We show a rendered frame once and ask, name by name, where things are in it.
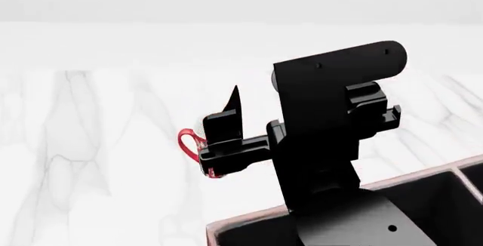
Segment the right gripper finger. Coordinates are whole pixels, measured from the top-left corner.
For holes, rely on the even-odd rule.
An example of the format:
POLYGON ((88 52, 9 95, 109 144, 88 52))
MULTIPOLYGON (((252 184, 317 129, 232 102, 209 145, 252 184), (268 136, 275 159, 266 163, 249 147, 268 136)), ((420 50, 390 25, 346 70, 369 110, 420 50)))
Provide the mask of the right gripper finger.
POLYGON ((242 105, 237 85, 223 111, 205 116, 202 123, 209 146, 242 139, 242 105))
POLYGON ((386 112, 387 98, 374 81, 346 87, 347 112, 379 115, 386 112))

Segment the dark caddy with pink rim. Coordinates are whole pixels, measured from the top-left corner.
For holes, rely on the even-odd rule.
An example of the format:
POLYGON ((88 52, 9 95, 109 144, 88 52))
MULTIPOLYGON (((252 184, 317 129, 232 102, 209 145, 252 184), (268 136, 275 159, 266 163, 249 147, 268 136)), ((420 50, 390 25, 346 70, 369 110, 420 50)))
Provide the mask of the dark caddy with pink rim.
MULTIPOLYGON (((483 246, 483 155, 365 185, 437 246, 483 246)), ((207 246, 303 246, 281 205, 206 227, 207 246)))

